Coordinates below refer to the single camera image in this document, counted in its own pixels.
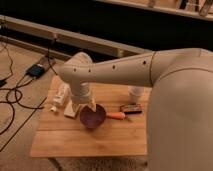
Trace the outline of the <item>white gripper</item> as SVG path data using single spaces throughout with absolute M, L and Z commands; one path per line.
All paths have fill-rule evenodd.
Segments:
M 71 83 L 71 99 L 73 116 L 76 116 L 80 108 L 80 104 L 87 103 L 87 106 L 92 110 L 96 110 L 96 102 L 92 99 L 92 90 L 90 89 L 89 83 Z

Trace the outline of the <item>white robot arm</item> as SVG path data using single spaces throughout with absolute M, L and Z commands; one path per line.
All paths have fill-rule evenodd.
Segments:
M 149 171 L 213 171 L 213 51 L 153 51 L 100 63 L 80 52 L 59 76 L 76 104 L 91 99 L 91 83 L 149 87 Z

